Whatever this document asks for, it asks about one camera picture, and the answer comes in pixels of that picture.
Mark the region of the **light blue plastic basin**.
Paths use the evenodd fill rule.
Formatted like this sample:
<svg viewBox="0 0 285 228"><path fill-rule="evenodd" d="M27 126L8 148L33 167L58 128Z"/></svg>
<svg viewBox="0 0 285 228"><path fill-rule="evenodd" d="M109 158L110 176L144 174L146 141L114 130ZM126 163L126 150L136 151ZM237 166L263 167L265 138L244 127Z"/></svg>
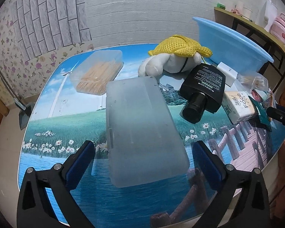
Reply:
<svg viewBox="0 0 285 228"><path fill-rule="evenodd" d="M264 49L241 33L222 24L193 17L199 27L199 43L209 48L215 63L228 65L238 73L257 72L274 59Z"/></svg>

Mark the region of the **frosted plastic case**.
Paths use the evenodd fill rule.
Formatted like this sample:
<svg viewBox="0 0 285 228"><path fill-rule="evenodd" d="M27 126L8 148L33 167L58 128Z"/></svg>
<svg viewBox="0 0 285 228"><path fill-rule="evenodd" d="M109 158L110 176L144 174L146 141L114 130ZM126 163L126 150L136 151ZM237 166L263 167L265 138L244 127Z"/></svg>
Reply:
<svg viewBox="0 0 285 228"><path fill-rule="evenodd" d="M106 86L106 138L111 183L130 187L187 172L190 163L153 77Z"/></svg>

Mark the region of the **pink water bottle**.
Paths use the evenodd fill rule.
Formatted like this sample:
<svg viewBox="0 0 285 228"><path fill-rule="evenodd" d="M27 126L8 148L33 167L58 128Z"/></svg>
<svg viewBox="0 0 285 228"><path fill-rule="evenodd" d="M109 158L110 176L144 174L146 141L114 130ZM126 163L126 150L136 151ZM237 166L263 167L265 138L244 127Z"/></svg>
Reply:
<svg viewBox="0 0 285 228"><path fill-rule="evenodd" d="M269 32L279 39L283 44L285 44L285 14L281 13L277 16L271 27Z"/></svg>

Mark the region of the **white power adapter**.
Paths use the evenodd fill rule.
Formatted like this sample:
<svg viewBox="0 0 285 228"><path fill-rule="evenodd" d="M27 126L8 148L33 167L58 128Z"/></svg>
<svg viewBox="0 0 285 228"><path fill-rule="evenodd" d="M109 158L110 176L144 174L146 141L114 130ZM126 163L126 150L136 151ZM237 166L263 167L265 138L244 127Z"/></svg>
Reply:
<svg viewBox="0 0 285 228"><path fill-rule="evenodd" d="M238 72L236 72L233 68L229 67L223 62L220 62L217 65L217 69L225 75L226 84L231 87L237 78Z"/></svg>

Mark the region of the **red small object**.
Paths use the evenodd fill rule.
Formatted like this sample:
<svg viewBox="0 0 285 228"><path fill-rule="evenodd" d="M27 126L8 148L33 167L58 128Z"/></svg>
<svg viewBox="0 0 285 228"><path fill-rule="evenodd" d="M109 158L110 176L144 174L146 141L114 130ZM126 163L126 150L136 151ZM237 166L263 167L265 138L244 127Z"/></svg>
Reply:
<svg viewBox="0 0 285 228"><path fill-rule="evenodd" d="M251 95L256 102L263 102L263 98L259 95L259 93L256 92L256 90L253 89L251 91Z"/></svg>

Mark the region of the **green small box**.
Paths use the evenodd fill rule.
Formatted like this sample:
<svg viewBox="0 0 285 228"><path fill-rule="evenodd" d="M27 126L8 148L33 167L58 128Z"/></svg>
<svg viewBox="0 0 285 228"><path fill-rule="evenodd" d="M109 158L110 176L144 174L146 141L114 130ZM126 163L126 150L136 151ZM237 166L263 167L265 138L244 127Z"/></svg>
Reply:
<svg viewBox="0 0 285 228"><path fill-rule="evenodd" d="M220 9L223 9L223 10L226 9L226 6L223 5L223 4L221 4L221 3L217 3L217 6L216 6L216 7L217 7L217 8L220 8Z"/></svg>

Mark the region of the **wooden side table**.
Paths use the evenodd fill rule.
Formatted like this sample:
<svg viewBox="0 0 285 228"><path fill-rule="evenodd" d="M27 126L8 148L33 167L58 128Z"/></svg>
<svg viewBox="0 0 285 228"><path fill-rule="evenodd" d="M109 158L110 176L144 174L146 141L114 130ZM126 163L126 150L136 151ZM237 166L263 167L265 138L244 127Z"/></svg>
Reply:
<svg viewBox="0 0 285 228"><path fill-rule="evenodd" d="M245 28L248 31L245 36L273 57L274 62L266 62L258 72L263 75L267 69L274 70L279 76L278 82L273 87L273 91L276 92L285 80L285 45L265 29L244 19L240 15L217 7L214 8L214 15L217 23L230 27L233 30L237 30L239 26Z"/></svg>

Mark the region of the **black tube bottle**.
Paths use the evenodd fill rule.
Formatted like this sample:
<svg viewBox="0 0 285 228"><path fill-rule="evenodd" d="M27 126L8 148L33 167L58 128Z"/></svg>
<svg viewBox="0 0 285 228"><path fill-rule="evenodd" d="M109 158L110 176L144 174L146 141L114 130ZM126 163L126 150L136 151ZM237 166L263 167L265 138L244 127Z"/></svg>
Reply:
<svg viewBox="0 0 285 228"><path fill-rule="evenodd" d="M187 100L182 117L196 124L204 111L216 113L222 104L225 84L226 76L213 65L202 63L192 69L179 90Z"/></svg>

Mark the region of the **grey dustpan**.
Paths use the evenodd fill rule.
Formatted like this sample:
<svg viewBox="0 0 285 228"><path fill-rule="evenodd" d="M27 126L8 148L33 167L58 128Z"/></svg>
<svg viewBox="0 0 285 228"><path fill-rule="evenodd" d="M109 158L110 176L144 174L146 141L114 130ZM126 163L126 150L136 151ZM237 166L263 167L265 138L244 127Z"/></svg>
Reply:
<svg viewBox="0 0 285 228"><path fill-rule="evenodd" d="M33 112L35 101L32 97L26 99L14 97L13 100L16 107L20 109L18 114L20 130L24 130L27 127L30 116Z"/></svg>

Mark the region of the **clear bag of cotton swabs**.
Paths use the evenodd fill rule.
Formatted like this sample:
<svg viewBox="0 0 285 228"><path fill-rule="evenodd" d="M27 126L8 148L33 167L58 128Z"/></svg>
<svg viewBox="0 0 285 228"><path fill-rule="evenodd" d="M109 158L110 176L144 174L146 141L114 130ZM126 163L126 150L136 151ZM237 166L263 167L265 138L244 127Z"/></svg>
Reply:
<svg viewBox="0 0 285 228"><path fill-rule="evenodd" d="M267 92L269 90L267 78L257 72L238 74L237 80L242 84L245 89L249 91L257 89L260 91Z"/></svg>

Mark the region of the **clear box of toothpicks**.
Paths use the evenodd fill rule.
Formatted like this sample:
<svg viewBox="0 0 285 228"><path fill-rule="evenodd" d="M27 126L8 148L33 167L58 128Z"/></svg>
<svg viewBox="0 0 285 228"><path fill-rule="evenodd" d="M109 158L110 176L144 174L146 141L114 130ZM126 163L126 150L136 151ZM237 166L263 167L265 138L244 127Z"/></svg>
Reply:
<svg viewBox="0 0 285 228"><path fill-rule="evenodd" d="M123 65L122 51L96 51L77 65L69 78L77 92L103 95L106 85L116 78Z"/></svg>

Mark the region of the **white cup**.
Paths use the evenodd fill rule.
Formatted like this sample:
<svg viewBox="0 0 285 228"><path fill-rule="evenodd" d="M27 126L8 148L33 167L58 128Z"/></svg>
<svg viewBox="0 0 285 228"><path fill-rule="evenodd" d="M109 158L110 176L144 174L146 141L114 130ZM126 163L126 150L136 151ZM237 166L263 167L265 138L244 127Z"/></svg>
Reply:
<svg viewBox="0 0 285 228"><path fill-rule="evenodd" d="M249 9L247 7L243 7L243 9L242 9L242 16L245 19L250 20L251 19L251 14L252 14L252 10L251 9Z"/></svg>

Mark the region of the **dark green packet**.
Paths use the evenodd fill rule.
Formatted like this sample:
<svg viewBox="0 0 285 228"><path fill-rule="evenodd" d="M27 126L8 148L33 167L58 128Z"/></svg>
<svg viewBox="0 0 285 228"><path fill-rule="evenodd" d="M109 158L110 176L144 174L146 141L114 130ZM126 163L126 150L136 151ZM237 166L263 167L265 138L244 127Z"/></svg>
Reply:
<svg viewBox="0 0 285 228"><path fill-rule="evenodd" d="M255 115L251 119L249 119L248 122L254 128L261 128L271 132L272 128L270 120L263 105L260 102L254 100L252 97L249 97L249 99L253 104Z"/></svg>

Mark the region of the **white jug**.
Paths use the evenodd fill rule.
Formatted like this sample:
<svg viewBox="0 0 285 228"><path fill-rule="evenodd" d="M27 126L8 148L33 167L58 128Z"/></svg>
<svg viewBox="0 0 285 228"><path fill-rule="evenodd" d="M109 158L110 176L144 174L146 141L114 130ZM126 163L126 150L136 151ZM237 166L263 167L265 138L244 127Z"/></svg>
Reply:
<svg viewBox="0 0 285 228"><path fill-rule="evenodd" d="M278 15L278 8L272 0L261 0L261 4L256 17L256 25L269 32L274 19Z"/></svg>

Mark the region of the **white plush toy yellow net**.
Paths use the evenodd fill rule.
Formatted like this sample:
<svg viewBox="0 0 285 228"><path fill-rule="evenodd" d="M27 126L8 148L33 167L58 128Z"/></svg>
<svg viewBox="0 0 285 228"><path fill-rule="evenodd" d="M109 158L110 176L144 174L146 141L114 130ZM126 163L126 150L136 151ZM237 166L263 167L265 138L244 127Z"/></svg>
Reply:
<svg viewBox="0 0 285 228"><path fill-rule="evenodd" d="M210 58L212 54L209 48L194 39L173 35L148 51L149 58L139 66L138 76L157 77L163 72L178 74L191 71L203 62L203 58Z"/></svg>

